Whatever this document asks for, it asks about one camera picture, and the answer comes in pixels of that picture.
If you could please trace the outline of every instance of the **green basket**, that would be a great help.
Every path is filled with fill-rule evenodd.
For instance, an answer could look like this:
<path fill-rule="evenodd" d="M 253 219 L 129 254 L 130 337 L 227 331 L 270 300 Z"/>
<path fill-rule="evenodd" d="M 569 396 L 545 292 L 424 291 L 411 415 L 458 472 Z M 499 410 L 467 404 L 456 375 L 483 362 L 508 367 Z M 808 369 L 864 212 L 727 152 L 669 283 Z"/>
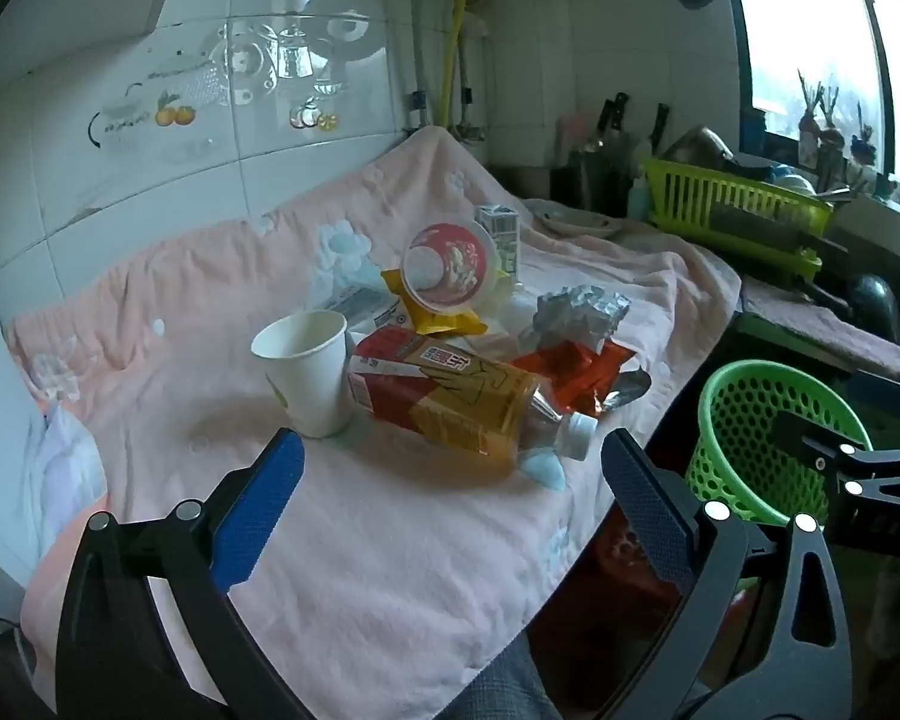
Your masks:
<path fill-rule="evenodd" d="M 778 362 L 732 362 L 709 378 L 700 398 L 700 439 L 684 477 L 697 498 L 722 501 L 740 517 L 769 525 L 785 525 L 799 512 L 826 522 L 823 477 L 773 445 L 770 430 L 782 410 L 874 448 L 829 386 Z"/>
<path fill-rule="evenodd" d="M 799 218 L 808 232 L 822 236 L 833 214 L 823 200 L 679 162 L 648 159 L 643 167 L 653 196 L 650 221 L 664 232 L 766 263 L 807 281 L 813 281 L 821 269 L 823 263 L 813 250 L 779 251 L 711 230 L 710 209 L 714 202 L 725 202 L 768 218 Z"/>

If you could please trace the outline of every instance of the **dish rack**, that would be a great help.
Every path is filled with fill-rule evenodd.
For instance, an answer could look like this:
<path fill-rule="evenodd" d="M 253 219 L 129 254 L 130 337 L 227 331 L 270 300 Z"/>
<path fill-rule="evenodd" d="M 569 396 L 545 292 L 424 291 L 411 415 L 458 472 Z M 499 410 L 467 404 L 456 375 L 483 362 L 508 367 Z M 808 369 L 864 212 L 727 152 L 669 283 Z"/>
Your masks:
<path fill-rule="evenodd" d="M 823 200 L 762 181 L 662 159 L 646 160 L 644 170 L 653 196 L 650 221 L 664 232 L 713 245 L 807 281 L 813 281 L 821 269 L 823 263 L 813 250 L 779 251 L 711 230 L 710 209 L 714 202 L 725 202 L 821 236 L 833 214 L 833 208 Z"/>

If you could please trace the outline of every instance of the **small box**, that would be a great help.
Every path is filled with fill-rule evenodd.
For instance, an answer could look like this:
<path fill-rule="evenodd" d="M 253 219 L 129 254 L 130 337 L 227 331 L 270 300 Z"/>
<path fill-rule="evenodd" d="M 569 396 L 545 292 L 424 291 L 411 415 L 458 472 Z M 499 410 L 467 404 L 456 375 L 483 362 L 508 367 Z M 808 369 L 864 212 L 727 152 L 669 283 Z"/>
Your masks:
<path fill-rule="evenodd" d="M 500 257 L 500 269 L 520 281 L 520 215 L 506 205 L 477 206 L 477 223 L 490 233 Z"/>
<path fill-rule="evenodd" d="M 336 311 L 346 317 L 347 350 L 360 343 L 364 336 L 386 324 L 399 327 L 413 327 L 410 315 L 399 295 L 375 290 L 372 287 L 347 287 L 339 295 L 327 300 L 322 306 L 327 311 Z"/>

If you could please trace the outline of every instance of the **crumpled aluminum foil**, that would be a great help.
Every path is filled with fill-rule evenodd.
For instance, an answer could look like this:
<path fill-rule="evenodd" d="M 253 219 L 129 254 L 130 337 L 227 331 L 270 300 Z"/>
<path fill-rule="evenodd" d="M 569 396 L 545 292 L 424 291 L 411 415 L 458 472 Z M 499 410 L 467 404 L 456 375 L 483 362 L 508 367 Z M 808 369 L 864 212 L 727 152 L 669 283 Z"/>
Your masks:
<path fill-rule="evenodd" d="M 540 295 L 533 329 L 521 338 L 520 346 L 547 349 L 574 341 L 600 354 L 630 307 L 629 298 L 595 286 L 564 287 L 558 293 Z"/>

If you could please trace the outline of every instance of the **person's leg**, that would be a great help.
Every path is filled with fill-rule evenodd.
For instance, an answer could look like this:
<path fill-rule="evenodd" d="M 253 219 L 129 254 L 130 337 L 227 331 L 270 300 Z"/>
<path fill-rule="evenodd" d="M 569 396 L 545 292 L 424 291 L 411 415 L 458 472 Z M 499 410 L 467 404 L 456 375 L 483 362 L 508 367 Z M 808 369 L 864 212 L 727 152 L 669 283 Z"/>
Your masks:
<path fill-rule="evenodd" d="M 560 720 L 520 634 L 437 720 Z"/>

